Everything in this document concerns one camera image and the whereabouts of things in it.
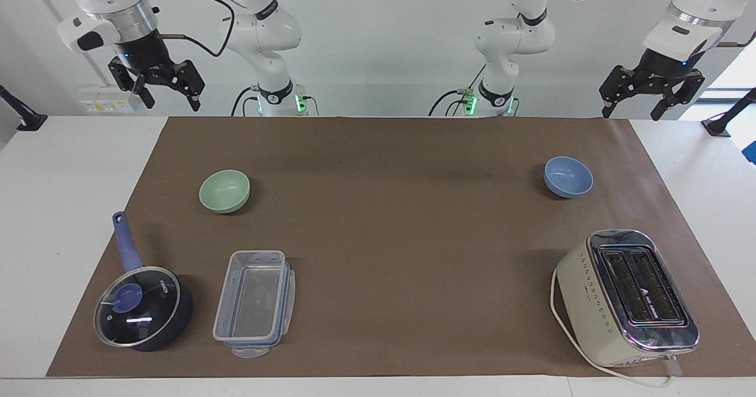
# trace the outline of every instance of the transparent container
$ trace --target transparent container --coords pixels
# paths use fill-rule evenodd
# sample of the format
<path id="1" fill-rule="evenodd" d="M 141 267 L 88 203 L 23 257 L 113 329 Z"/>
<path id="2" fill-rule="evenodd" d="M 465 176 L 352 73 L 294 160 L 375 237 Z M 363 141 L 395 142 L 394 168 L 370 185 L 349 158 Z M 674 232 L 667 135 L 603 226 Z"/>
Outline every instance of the transparent container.
<path id="1" fill-rule="evenodd" d="M 294 272 L 281 251 L 237 251 L 229 260 L 213 338 L 243 359 L 263 356 L 289 330 Z"/>

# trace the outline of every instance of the toaster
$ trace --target toaster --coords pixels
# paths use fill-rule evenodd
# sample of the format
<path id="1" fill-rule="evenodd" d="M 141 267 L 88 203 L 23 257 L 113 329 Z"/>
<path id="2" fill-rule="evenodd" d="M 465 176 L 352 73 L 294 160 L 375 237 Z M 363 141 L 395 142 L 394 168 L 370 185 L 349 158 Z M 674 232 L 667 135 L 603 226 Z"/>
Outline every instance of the toaster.
<path id="1" fill-rule="evenodd" d="M 603 367 L 694 351 L 699 330 L 659 250 L 637 230 L 599 230 L 556 277 L 580 349 Z"/>

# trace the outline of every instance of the white cord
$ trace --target white cord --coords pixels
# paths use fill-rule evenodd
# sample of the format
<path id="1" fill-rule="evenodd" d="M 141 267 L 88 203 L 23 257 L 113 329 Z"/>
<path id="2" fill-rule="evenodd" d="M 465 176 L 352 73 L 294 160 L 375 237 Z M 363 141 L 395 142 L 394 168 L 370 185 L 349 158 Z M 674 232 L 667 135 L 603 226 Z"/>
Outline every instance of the white cord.
<path id="1" fill-rule="evenodd" d="M 567 335 L 567 338 L 569 338 L 570 343 L 572 343 L 572 345 L 575 346 L 575 349 L 580 353 L 580 356 L 583 356 L 583 359 L 585 359 L 585 361 L 588 362 L 589 365 L 596 367 L 598 370 L 608 373 L 609 375 L 616 376 L 617 378 L 630 381 L 631 383 L 636 383 L 642 386 L 650 386 L 651 388 L 664 388 L 665 386 L 669 386 L 669 384 L 672 383 L 672 376 L 668 376 L 667 379 L 664 380 L 663 383 L 645 383 L 643 381 L 632 378 L 631 376 L 622 375 L 622 373 L 617 373 L 611 369 L 607 369 L 606 367 L 599 366 L 595 364 L 594 362 L 592 362 L 591 359 L 589 359 L 588 356 L 586 356 L 583 350 L 580 348 L 580 346 L 578 345 L 578 342 L 575 341 L 575 338 L 573 338 L 572 335 L 570 335 L 569 330 L 567 330 L 567 326 L 565 326 L 561 317 L 559 317 L 559 314 L 556 313 L 556 308 L 554 308 L 554 287 L 555 286 L 556 286 L 556 268 L 554 269 L 554 273 L 551 275 L 551 313 L 553 313 L 554 317 L 556 317 L 556 321 L 559 322 L 559 326 L 561 326 L 562 330 L 564 330 L 565 335 Z"/>

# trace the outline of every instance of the brown table mat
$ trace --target brown table mat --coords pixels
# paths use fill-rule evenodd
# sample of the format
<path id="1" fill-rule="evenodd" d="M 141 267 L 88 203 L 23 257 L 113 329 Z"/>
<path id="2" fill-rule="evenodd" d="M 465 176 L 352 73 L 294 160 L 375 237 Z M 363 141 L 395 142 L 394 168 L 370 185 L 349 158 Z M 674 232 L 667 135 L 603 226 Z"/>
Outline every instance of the brown table mat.
<path id="1" fill-rule="evenodd" d="M 583 160 L 594 189 L 551 195 L 554 155 Z M 219 216 L 197 192 L 225 168 L 253 197 Z M 684 375 L 756 376 L 751 333 L 625 120 L 171 118 L 126 212 L 144 262 L 194 294 L 191 324 L 154 353 L 97 339 L 93 310 L 122 274 L 111 240 L 48 376 L 601 376 L 559 329 L 549 283 L 603 228 L 645 231 L 667 260 L 702 335 Z M 211 335 L 238 249 L 280 249 L 296 272 L 291 329 L 260 359 Z"/>

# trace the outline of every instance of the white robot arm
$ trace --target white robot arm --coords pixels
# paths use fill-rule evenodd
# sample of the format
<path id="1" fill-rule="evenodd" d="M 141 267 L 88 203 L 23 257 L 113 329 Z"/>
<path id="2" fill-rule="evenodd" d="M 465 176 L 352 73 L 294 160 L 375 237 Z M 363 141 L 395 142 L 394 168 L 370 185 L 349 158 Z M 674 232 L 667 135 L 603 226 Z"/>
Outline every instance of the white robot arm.
<path id="1" fill-rule="evenodd" d="M 123 91 L 140 96 L 148 108 L 155 101 L 146 84 L 163 85 L 186 96 L 192 110 L 200 108 L 205 82 L 191 60 L 173 63 L 157 31 L 157 8 L 147 0 L 76 0 L 83 14 L 58 25 L 58 33 L 75 53 L 112 46 L 108 65 Z"/>
<path id="2" fill-rule="evenodd" d="M 277 0 L 237 1 L 255 13 L 237 16 L 229 49 L 243 56 L 257 74 L 260 114 L 306 115 L 304 88 L 289 77 L 284 59 L 275 53 L 299 46 L 302 41 L 299 23 Z"/>
<path id="3" fill-rule="evenodd" d="M 483 23 L 475 37 L 475 47 L 485 56 L 486 69 L 475 88 L 479 116 L 502 115 L 514 91 L 519 67 L 510 60 L 514 54 L 535 54 L 554 43 L 554 25 L 546 17 L 548 0 L 513 0 L 516 18 L 495 18 Z"/>
<path id="4" fill-rule="evenodd" d="M 672 0 L 664 17 L 651 29 L 646 52 L 635 69 L 615 66 L 599 88 L 605 118 L 617 103 L 635 95 L 662 95 L 651 118 L 659 120 L 678 104 L 688 104 L 704 82 L 693 67 L 716 47 L 748 0 Z"/>

